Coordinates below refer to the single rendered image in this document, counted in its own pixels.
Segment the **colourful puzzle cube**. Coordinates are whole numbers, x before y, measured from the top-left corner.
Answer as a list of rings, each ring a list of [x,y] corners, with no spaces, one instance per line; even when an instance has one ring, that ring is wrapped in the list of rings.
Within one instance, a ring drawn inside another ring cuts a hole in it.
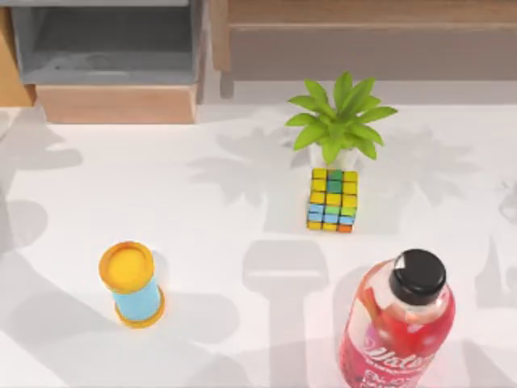
[[[306,227],[309,230],[351,233],[358,208],[358,178],[356,171],[313,168]]]

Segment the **yellow and blue can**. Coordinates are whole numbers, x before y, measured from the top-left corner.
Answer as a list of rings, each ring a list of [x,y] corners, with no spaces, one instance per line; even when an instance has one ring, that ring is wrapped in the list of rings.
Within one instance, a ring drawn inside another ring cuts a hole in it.
[[[155,277],[153,254],[145,245],[125,241],[108,248],[99,261],[99,276],[126,326],[145,328],[162,317],[166,299]]]

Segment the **green plant in white pot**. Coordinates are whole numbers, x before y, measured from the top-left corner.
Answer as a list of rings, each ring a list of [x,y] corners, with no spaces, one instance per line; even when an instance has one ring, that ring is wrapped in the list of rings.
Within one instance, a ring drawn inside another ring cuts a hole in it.
[[[300,129],[293,149],[316,145],[327,167],[337,162],[341,154],[355,150],[376,160],[376,148],[385,142],[372,123],[394,116],[398,110],[382,104],[372,94],[375,83],[372,77],[356,82],[351,72],[344,71],[334,81],[329,95],[320,82],[306,78],[306,93],[288,99],[288,103],[304,110],[285,122],[287,127]]]

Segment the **pulled-out drawer with grey inside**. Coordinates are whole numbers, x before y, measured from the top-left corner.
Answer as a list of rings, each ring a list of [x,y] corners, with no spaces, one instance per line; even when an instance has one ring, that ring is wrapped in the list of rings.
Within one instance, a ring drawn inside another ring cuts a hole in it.
[[[189,85],[203,0],[0,0],[11,9],[22,81]]]

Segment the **pale wooden drawer front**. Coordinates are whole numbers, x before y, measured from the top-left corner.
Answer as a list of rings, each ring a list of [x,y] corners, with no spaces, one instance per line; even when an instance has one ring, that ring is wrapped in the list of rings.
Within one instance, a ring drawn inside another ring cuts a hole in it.
[[[192,124],[198,86],[38,85],[53,124]]]

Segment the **red bottle with black cap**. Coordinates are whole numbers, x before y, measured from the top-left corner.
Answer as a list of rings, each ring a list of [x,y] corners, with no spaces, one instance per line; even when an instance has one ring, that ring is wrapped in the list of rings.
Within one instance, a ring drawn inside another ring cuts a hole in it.
[[[340,347],[350,388],[416,388],[456,313],[446,268],[413,248],[372,266],[357,290]]]

